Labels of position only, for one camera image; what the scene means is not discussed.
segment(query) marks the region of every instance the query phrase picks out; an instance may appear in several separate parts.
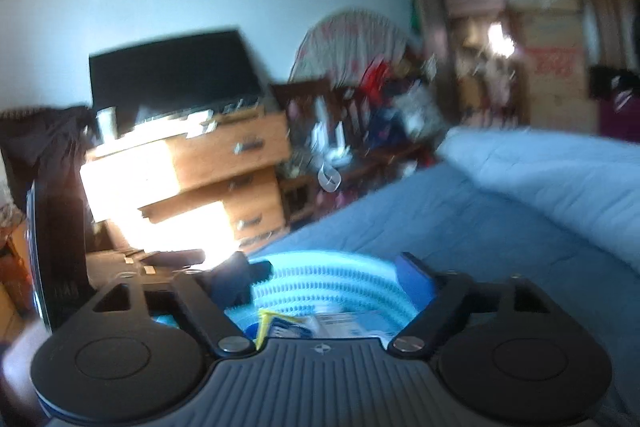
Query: drawer handle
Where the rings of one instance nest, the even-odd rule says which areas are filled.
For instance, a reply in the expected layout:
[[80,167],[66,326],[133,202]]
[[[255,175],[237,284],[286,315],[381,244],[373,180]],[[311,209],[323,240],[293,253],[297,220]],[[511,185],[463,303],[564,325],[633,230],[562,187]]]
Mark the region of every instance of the drawer handle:
[[253,138],[246,142],[238,142],[234,147],[234,154],[242,154],[246,151],[253,151],[256,149],[262,149],[264,147],[264,140],[262,138]]
[[248,174],[246,176],[240,176],[239,178],[235,178],[231,180],[228,184],[229,191],[236,190],[236,188],[246,187],[247,185],[251,185],[254,181],[254,175]]
[[270,239],[274,233],[274,231],[271,231],[267,233],[261,233],[260,235],[255,235],[254,237],[247,237],[246,239],[240,241],[239,247],[246,248],[254,245],[255,243],[260,243],[260,241],[266,241],[267,239]]
[[246,221],[244,219],[241,219],[236,224],[236,228],[238,230],[244,230],[244,229],[248,229],[249,227],[255,227],[255,225],[260,225],[261,222],[262,222],[262,214],[254,217],[254,219],[247,219]]

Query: purple object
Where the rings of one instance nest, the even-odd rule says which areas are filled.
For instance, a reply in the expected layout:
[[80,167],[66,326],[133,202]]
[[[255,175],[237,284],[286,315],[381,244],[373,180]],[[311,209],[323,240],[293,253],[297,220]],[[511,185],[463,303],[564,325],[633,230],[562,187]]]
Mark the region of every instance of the purple object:
[[414,306],[425,309],[436,297],[437,288],[424,266],[413,255],[403,253],[394,259],[398,284],[409,296]]
[[619,111],[614,100],[600,100],[600,134],[640,143],[640,98],[632,96]]

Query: sunlight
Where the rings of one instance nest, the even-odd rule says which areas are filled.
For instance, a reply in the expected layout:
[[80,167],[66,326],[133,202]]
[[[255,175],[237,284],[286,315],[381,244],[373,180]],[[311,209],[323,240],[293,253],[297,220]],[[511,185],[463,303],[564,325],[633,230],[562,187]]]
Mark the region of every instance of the sunlight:
[[96,223],[180,192],[172,155],[164,141],[85,163],[80,176]]
[[160,223],[151,223],[139,210],[123,209],[111,219],[132,248],[145,252],[204,250],[205,262],[194,266],[198,269],[217,266],[239,246],[222,201],[205,204]]
[[495,54],[509,58],[516,51],[513,39],[503,34],[502,24],[499,22],[489,26],[488,37],[491,49]]
[[149,142],[186,134],[187,138],[199,136],[209,128],[205,124],[212,117],[210,110],[191,113],[186,118],[158,118],[137,124],[133,131],[117,140],[108,141],[94,150],[95,157],[103,157],[116,152],[138,147]]

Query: white cup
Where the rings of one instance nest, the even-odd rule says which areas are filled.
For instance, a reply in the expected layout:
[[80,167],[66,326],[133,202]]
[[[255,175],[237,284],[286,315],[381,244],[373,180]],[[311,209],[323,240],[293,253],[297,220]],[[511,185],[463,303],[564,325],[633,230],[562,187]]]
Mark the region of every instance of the white cup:
[[102,140],[107,143],[118,139],[118,128],[116,126],[116,108],[107,107],[97,113],[98,129],[102,134]]

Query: ceiling light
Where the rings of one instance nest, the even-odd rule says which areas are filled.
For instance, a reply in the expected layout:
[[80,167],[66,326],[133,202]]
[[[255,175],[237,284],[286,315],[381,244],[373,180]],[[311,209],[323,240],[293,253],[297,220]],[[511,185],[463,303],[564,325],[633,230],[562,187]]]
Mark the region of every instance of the ceiling light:
[[516,51],[513,39],[503,34],[502,24],[499,22],[489,26],[488,37],[491,49],[495,54],[509,58]]

